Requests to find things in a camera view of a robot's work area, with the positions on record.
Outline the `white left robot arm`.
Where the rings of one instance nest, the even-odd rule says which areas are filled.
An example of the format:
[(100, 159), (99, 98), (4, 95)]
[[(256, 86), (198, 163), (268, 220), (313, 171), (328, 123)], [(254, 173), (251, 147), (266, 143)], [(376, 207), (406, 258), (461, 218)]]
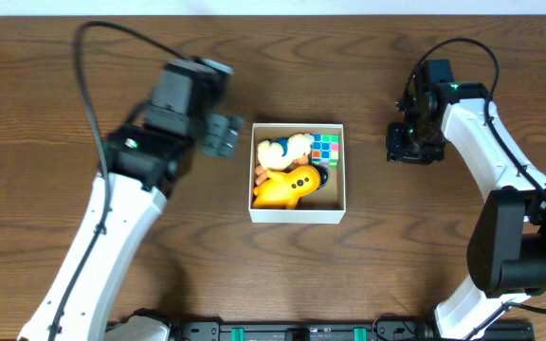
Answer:
[(164, 211), (195, 138), (125, 123), (106, 138), (107, 170), (21, 340), (101, 340), (135, 253)]

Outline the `colourful puzzle cube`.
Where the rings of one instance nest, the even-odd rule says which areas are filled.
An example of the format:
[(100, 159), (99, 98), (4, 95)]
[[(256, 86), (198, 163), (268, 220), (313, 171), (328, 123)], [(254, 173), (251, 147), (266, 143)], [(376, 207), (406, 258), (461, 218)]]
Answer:
[(338, 135), (314, 135), (311, 163), (335, 169), (339, 162), (340, 138)]

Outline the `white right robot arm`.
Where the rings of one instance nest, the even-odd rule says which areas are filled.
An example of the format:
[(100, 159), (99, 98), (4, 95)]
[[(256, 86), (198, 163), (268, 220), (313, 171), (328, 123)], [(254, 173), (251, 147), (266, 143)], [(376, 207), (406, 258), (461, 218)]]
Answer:
[(466, 251), (468, 275), (433, 310), (429, 335), (474, 340), (512, 309), (546, 314), (528, 299), (546, 292), (546, 175), (504, 127), (481, 83), (419, 81), (397, 103), (388, 160), (428, 165), (459, 152), (484, 200)]

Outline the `yellow plush duck toy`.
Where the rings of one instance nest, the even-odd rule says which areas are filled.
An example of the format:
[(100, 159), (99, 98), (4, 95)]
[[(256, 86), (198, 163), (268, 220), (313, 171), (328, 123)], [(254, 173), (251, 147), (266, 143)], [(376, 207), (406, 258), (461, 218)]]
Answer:
[(291, 166), (307, 165), (314, 140), (310, 134), (295, 134), (260, 142), (256, 148), (255, 184), (260, 185), (268, 179), (267, 171), (285, 171)]

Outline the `orange rubber dog toy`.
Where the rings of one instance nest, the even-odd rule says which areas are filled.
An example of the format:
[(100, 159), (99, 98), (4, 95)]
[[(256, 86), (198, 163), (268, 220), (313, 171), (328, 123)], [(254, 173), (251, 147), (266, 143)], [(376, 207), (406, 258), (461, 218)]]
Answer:
[(253, 189), (252, 207), (256, 209), (295, 209), (302, 197), (319, 186), (315, 166), (298, 166), (290, 172), (268, 170), (268, 179)]

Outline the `black round disc toy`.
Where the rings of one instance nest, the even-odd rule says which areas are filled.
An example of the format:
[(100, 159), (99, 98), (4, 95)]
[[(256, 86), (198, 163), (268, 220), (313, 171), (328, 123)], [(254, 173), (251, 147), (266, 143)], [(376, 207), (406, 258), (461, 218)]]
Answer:
[(316, 165), (315, 168), (317, 169), (318, 174), (319, 174), (319, 186), (318, 186), (318, 188), (323, 188), (326, 185), (326, 183), (327, 183), (327, 181), (329, 179), (329, 172), (325, 167), (323, 167), (321, 165)]

